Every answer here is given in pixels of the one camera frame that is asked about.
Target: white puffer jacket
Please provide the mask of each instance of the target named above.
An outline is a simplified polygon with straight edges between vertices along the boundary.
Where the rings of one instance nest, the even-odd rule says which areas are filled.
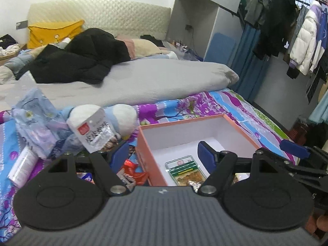
[[[313,1],[290,53],[289,66],[297,67],[303,75],[309,72],[310,61],[316,45],[315,37],[317,25],[321,19],[321,10],[321,5],[317,1]]]

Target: red logo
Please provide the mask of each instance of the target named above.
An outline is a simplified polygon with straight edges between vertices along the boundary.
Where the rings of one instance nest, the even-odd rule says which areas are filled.
[[[84,135],[85,133],[87,133],[90,130],[90,128],[87,123],[84,123],[77,130],[80,132],[81,135]]]

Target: tufted headboard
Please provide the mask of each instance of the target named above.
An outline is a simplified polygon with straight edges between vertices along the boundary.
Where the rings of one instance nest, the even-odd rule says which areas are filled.
[[[171,9],[147,3],[118,0],[58,0],[34,3],[27,20],[35,22],[66,22],[83,19],[83,27],[100,28],[114,36],[150,34],[164,40]]]

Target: open box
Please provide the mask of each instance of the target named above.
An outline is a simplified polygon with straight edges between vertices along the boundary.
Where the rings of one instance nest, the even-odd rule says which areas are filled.
[[[176,186],[165,163],[191,155],[206,177],[209,173],[197,156],[205,141],[216,151],[228,150],[252,158],[261,146],[226,115],[205,116],[139,127],[136,147],[139,164],[152,186]]]

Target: blue curtain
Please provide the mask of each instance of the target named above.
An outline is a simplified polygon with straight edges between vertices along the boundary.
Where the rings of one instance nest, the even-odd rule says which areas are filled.
[[[269,62],[260,60],[253,49],[260,36],[260,30],[246,24],[231,69],[239,75],[239,81],[231,89],[252,102],[269,67]]]

